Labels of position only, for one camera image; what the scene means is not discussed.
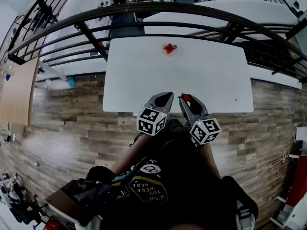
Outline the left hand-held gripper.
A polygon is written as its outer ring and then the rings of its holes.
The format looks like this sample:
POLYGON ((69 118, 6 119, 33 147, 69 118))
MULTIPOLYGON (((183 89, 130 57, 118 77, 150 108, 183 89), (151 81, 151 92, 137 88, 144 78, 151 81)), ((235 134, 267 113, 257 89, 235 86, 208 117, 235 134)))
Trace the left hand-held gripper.
POLYGON ((137 130, 155 136, 165 126, 167 115, 174 100, 173 92, 161 92, 153 95, 137 115, 137 130))

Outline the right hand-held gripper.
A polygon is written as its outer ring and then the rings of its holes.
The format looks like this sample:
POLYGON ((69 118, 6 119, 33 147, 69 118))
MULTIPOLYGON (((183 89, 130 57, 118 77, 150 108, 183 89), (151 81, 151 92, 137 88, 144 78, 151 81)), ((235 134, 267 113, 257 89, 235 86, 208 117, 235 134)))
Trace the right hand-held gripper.
POLYGON ((203 116, 197 119, 189 129, 189 134, 195 145, 204 145, 214 141, 221 133, 221 127, 216 118, 208 114, 207 108, 197 97, 189 94, 190 106, 183 98, 179 98, 179 106, 186 119, 192 118, 192 113, 203 116))

